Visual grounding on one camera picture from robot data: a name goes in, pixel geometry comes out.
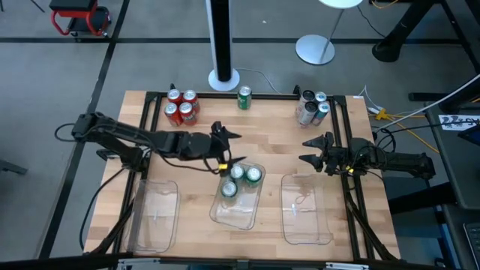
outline lamp base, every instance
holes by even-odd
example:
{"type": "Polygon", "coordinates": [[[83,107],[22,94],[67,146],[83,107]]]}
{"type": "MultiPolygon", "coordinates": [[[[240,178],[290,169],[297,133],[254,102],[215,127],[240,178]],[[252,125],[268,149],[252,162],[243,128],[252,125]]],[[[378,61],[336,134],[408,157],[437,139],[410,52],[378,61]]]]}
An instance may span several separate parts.
{"type": "Polygon", "coordinates": [[[332,42],[328,42],[327,50],[322,58],[323,49],[327,45],[327,39],[318,34],[308,34],[300,37],[295,45],[295,51],[301,60],[312,65],[324,65],[329,63],[335,56],[335,48],[332,42]]]}
{"type": "Polygon", "coordinates": [[[219,92],[227,92],[233,90],[240,83],[240,74],[233,68],[232,69],[232,78],[228,82],[221,82],[217,79],[215,70],[212,70],[208,75],[208,83],[210,87],[219,92]]]}

